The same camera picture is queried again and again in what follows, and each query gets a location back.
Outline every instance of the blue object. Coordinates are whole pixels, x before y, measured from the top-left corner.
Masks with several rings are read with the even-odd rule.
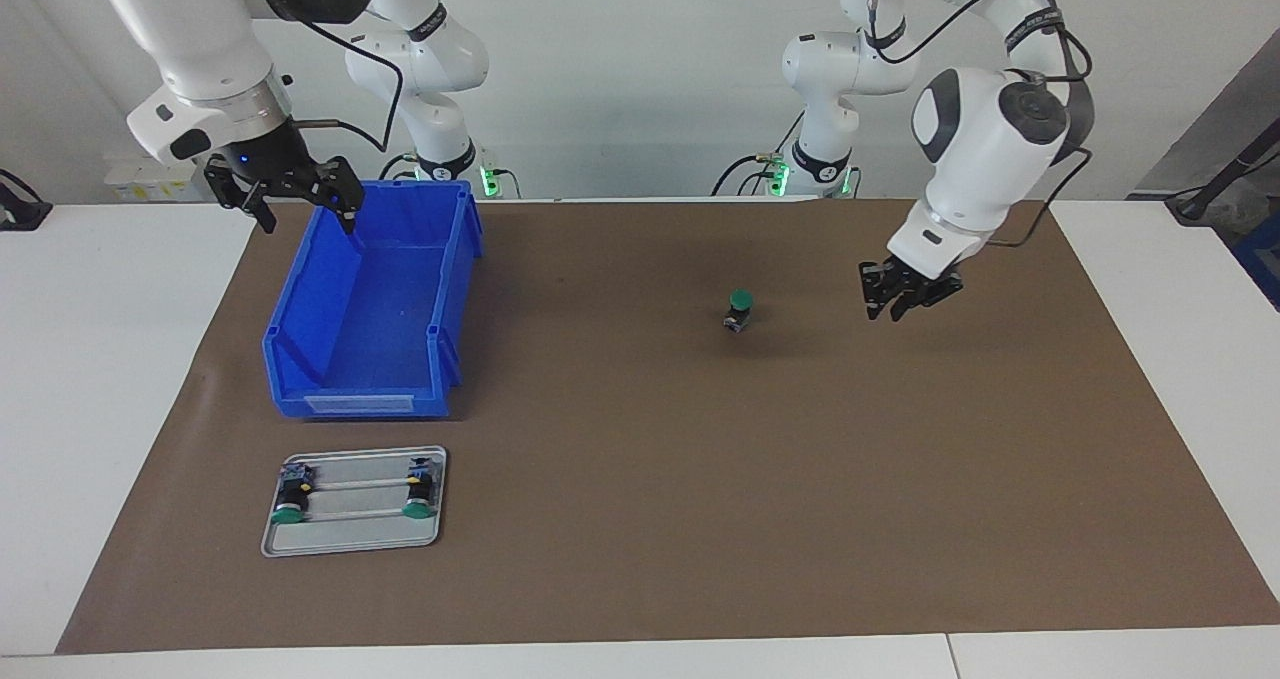
[[[1231,249],[1271,305],[1280,310],[1280,214],[1272,215]]]
[[[466,182],[366,182],[351,236],[316,209],[262,340],[280,411],[447,416],[481,234]]]

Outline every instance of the silver tray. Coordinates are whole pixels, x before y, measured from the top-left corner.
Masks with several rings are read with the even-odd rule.
[[[402,514],[410,489],[408,471],[417,459],[431,462],[434,487],[428,502],[435,515],[429,519]],[[284,461],[282,469],[297,464],[314,471],[303,519],[297,524],[274,523],[276,493],[273,492],[262,533],[264,556],[422,547],[439,536],[448,465],[444,447],[298,454]]]

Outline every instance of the white table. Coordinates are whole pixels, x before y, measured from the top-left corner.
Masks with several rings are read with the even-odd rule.
[[[1272,591],[1280,314],[1160,205],[1055,210]],[[59,208],[0,236],[0,655],[58,642],[225,291],[250,224],[212,206]],[[91,492],[55,501],[59,475]],[[0,660],[0,676],[893,679],[1280,676],[1280,628],[749,642],[174,652]]]

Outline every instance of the brown mat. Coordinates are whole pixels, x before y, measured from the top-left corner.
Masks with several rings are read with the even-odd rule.
[[[426,424],[270,405],[280,209],[59,652],[1280,623],[1056,224],[867,322],[856,264],[906,209],[486,206],[466,386]],[[259,555],[279,461],[421,443],[452,452],[435,546]]]

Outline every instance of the green button cap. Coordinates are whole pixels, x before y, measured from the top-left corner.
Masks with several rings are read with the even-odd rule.
[[[283,509],[276,509],[271,512],[271,524],[301,524],[302,523],[302,510],[287,506]]]
[[[430,519],[435,516],[435,509],[426,503],[410,502],[401,511],[410,519]]]
[[[755,297],[753,297],[751,292],[746,290],[737,290],[728,296],[728,305],[732,306],[735,311],[746,311],[751,309],[753,304],[755,304]]]

